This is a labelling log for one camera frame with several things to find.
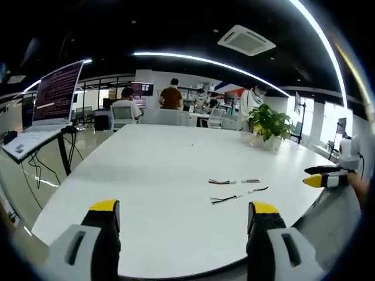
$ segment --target white table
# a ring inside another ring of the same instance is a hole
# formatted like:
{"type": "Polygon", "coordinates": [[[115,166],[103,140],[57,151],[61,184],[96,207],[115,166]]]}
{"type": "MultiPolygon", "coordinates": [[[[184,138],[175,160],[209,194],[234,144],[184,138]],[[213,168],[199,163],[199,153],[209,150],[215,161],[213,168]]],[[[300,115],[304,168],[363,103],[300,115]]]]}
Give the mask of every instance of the white table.
{"type": "Polygon", "coordinates": [[[249,134],[127,125],[63,182],[32,232],[50,245],[69,225],[80,224],[91,205],[116,198],[121,276],[181,277],[237,262],[246,257],[248,202],[273,204],[290,227],[321,193],[302,183],[304,169],[330,163],[288,140],[275,155],[250,147],[244,136],[249,134]],[[238,183],[217,186],[209,178],[238,183]],[[261,183],[240,183],[253,178],[261,183]],[[265,186],[222,204],[209,200],[265,186]]]}
{"type": "Polygon", "coordinates": [[[203,114],[203,113],[189,113],[189,126],[190,127],[197,127],[197,119],[198,118],[204,118],[209,119],[209,114],[203,114]]]}

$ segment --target white chair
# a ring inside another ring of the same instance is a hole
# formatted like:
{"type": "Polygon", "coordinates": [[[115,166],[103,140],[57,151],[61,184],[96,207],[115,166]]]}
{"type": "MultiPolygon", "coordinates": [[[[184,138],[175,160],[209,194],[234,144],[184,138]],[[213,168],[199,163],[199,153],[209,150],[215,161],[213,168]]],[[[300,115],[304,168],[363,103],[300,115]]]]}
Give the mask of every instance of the white chair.
{"type": "MultiPolygon", "coordinates": [[[[214,108],[211,111],[210,117],[207,120],[207,126],[211,129],[221,129],[221,120],[225,114],[225,109],[214,108]]],[[[202,119],[200,120],[200,126],[203,127],[202,119]]]]}
{"type": "Polygon", "coordinates": [[[143,124],[189,126],[189,113],[172,109],[148,110],[143,124]]]}
{"type": "Polygon", "coordinates": [[[126,124],[136,124],[133,108],[130,105],[111,105],[111,130],[116,132],[126,124]]]}

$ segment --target ceiling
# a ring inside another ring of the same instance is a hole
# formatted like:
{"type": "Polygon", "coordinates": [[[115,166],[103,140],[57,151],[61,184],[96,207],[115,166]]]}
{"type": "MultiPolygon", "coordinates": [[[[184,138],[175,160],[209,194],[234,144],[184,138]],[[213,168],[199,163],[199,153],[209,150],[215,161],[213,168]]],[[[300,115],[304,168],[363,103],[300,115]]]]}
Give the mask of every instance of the ceiling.
{"type": "MultiPolygon", "coordinates": [[[[324,1],[326,10],[322,18],[333,14],[333,22],[346,28],[340,21],[346,15],[328,10],[331,2],[324,1]]],[[[93,63],[85,65],[82,78],[151,68],[215,78],[243,87],[256,83],[248,76],[206,63],[176,58],[134,57],[132,53],[137,51],[204,57],[251,72],[277,86],[340,92],[332,62],[318,35],[289,1],[231,0],[226,4],[218,3],[197,0],[184,3],[71,0],[33,2],[23,8],[14,6],[9,14],[18,23],[7,28],[2,35],[6,43],[0,45],[0,62],[8,67],[8,78],[20,74],[26,75],[26,78],[17,84],[0,84],[0,95],[22,91],[59,66],[84,58],[92,58],[93,63]],[[259,33],[277,47],[248,57],[219,46],[217,42],[234,25],[259,33]]],[[[352,28],[348,30],[349,37],[355,34],[350,33],[352,28]]],[[[361,101],[353,76],[343,60],[338,59],[347,93],[361,101]]],[[[276,91],[269,94],[279,95],[276,91]]],[[[322,95],[320,99],[325,97],[341,103],[340,98],[327,95],[322,95]]],[[[353,106],[356,111],[360,110],[359,105],[350,102],[349,107],[353,106]]]]}

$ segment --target air conditioner vent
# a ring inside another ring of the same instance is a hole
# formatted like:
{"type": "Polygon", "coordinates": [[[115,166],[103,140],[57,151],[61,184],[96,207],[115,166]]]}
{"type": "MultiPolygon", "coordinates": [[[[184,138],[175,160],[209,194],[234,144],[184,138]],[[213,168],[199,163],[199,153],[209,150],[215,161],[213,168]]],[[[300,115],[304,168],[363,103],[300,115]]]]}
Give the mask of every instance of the air conditioner vent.
{"type": "Polygon", "coordinates": [[[251,57],[276,47],[263,36],[240,25],[235,25],[217,44],[251,57]]]}

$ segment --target man in white shirt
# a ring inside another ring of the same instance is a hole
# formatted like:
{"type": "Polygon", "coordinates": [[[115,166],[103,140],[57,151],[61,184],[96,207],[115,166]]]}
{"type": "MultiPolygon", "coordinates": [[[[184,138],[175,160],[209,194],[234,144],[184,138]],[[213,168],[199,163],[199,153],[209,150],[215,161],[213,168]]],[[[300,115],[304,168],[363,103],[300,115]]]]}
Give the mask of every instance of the man in white shirt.
{"type": "Polygon", "coordinates": [[[250,90],[244,90],[241,95],[240,108],[237,117],[237,130],[250,132],[252,129],[249,127],[249,113],[263,104],[263,98],[267,93],[267,88],[264,86],[256,85],[250,90]]]}
{"type": "Polygon", "coordinates": [[[113,106],[130,106],[132,108],[135,120],[138,120],[142,115],[142,111],[139,109],[137,104],[131,100],[133,89],[130,87],[124,88],[121,92],[121,99],[114,102],[113,106]]]}

